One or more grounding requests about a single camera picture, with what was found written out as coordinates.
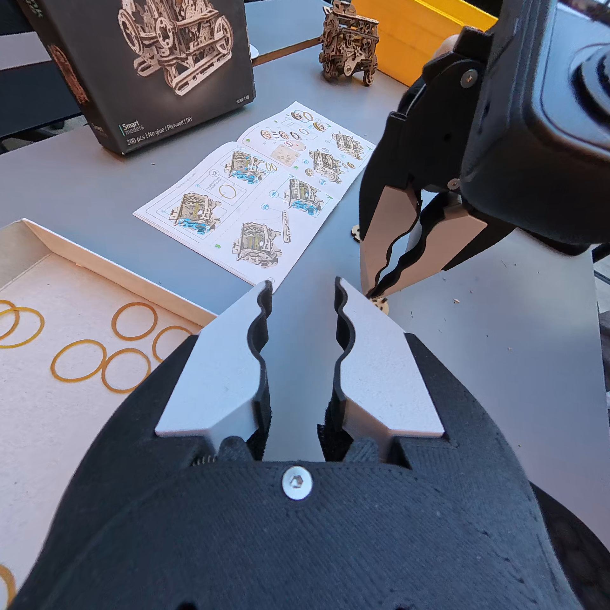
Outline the wooden mechanical model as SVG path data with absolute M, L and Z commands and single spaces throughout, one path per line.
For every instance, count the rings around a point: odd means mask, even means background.
M 319 62 L 326 80 L 363 72 L 363 83 L 370 86 L 377 70 L 376 45 L 379 21 L 359 16 L 351 3 L 333 1 L 324 8 Z

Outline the yellow plastic bin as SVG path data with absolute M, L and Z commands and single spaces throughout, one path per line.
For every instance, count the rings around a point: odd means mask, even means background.
M 442 42 L 464 26 L 482 31 L 497 17 L 474 1 L 352 1 L 357 14 L 379 21 L 378 70 L 412 85 Z

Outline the black model kit box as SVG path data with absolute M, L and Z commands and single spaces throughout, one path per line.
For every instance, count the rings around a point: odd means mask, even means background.
M 243 1 L 19 1 L 99 143 L 126 154 L 255 97 Z

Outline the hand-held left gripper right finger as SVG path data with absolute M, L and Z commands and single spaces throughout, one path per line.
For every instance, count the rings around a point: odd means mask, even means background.
M 337 342 L 332 425 L 372 438 L 386 461 L 395 437 L 441 437 L 437 414 L 403 329 L 345 279 L 335 279 Z

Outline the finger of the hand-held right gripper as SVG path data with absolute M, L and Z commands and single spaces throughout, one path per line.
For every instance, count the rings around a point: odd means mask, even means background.
M 428 204 L 410 234 L 408 249 L 368 297 L 389 296 L 438 273 L 486 227 L 463 204 Z
M 366 234 L 361 233 L 360 265 L 363 294 L 369 296 L 389 264 L 393 244 L 418 220 L 421 202 L 412 186 L 385 186 Z

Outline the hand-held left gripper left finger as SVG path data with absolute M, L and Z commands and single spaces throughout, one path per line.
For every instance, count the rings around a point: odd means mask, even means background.
M 271 408 L 261 349 L 272 294 L 272 283 L 260 282 L 201 330 L 157 423 L 158 436 L 203 436 L 215 452 L 237 436 L 262 458 Z

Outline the group of tan rubber bands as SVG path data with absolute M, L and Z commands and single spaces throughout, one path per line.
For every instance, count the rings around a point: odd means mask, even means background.
M 105 377 L 112 387 L 125 390 L 145 377 L 147 361 L 159 364 L 156 351 L 168 356 L 194 324 L 153 304 L 157 324 L 146 337 L 128 342 L 112 330 L 116 311 L 128 302 L 144 299 L 119 294 L 99 303 L 47 308 L 32 300 L 17 300 L 38 310 L 45 325 L 30 343 L 1 350 L 1 572 L 9 570 L 19 589 L 29 574 L 66 486 L 96 435 L 126 398 L 111 392 L 101 380 L 104 355 L 116 356 Z

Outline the printed instruction booklet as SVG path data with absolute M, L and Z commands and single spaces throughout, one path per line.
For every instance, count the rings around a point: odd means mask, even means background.
M 244 281 L 277 288 L 374 148 L 295 101 L 133 215 Z

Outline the white cardboard tray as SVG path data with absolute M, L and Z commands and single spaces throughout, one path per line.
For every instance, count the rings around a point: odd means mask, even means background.
M 216 315 L 22 219 L 1 230 L 1 609 L 94 438 Z

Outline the adjoining grey desk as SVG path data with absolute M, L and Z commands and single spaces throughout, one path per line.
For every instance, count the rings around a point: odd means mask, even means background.
M 249 43 L 259 55 L 253 66 L 321 43 L 325 1 L 255 1 L 245 4 Z

